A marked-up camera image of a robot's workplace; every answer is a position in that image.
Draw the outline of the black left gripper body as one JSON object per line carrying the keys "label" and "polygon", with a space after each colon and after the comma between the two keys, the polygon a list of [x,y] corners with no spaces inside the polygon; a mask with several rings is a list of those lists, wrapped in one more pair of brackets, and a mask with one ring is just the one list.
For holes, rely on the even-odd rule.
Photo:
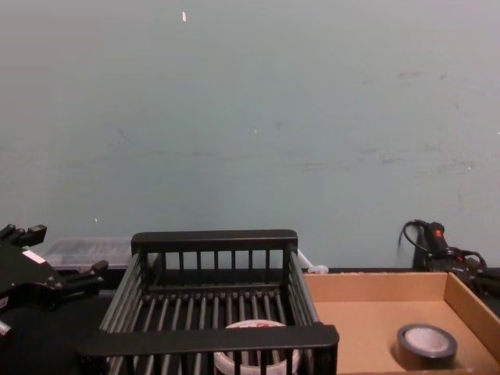
{"label": "black left gripper body", "polygon": [[1,310],[20,306],[50,309],[60,303],[63,280],[29,248],[1,242]]}

